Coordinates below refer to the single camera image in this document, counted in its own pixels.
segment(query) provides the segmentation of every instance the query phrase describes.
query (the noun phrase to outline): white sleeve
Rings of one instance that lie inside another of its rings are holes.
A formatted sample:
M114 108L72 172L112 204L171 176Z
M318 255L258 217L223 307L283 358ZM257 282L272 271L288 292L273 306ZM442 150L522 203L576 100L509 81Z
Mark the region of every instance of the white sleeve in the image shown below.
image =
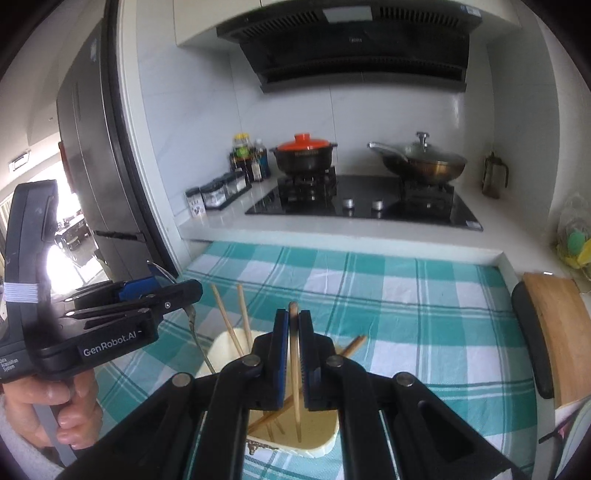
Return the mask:
M4 410L4 395L0 395L0 436L30 480L54 480L63 470L12 429Z

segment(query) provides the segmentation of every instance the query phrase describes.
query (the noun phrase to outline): gas stove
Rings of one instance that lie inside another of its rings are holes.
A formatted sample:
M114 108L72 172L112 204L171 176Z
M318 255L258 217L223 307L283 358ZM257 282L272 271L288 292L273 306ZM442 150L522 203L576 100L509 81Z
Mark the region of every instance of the gas stove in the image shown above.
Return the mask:
M454 187L398 177L335 175L335 169L282 177L248 215L336 216L446 225L482 231Z

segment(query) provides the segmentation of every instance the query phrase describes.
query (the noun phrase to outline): orange pot lid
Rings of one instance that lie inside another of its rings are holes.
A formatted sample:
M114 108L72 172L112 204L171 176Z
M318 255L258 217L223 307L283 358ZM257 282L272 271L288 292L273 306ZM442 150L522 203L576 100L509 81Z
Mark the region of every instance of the orange pot lid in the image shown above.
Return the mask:
M318 138L310 138L310 134L294 135L295 141L287 142L279 145L277 150L283 152L293 152L298 150L314 150L315 148L329 147L328 140L321 140Z

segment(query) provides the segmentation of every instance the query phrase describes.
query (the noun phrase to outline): refrigerator door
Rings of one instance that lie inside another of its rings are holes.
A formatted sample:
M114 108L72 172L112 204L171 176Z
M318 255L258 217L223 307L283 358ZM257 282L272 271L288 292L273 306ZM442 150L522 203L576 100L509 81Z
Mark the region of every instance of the refrigerator door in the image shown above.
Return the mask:
M86 175L90 183L90 190L83 189L79 193L83 210L89 203L96 203L106 227L104 230L138 233L139 227L115 163L103 107L100 27L101 24L97 25L74 61L77 70L72 86L74 117L82 161L70 162L70 168L73 176L74 170L82 170L76 177Z
M87 224L113 280L150 275L151 260L172 270L168 252L149 209L140 207L141 184L123 155L111 98L105 20L76 56L57 98L64 154Z
M108 267L107 275L112 280L131 280L151 275L146 260L150 257L148 248L142 242L120 240L95 235L99 248L98 257Z

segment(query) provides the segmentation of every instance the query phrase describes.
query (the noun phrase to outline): doorway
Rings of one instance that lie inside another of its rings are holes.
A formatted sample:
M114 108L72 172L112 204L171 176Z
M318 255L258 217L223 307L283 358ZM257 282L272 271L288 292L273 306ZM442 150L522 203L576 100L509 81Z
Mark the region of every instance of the doorway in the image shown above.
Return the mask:
M84 219L78 196L72 193L61 161L30 181L56 180L59 196L54 245L47 255L51 291L67 294L76 288L108 280L95 251L96 244ZM12 195L0 203L0 228L6 234Z

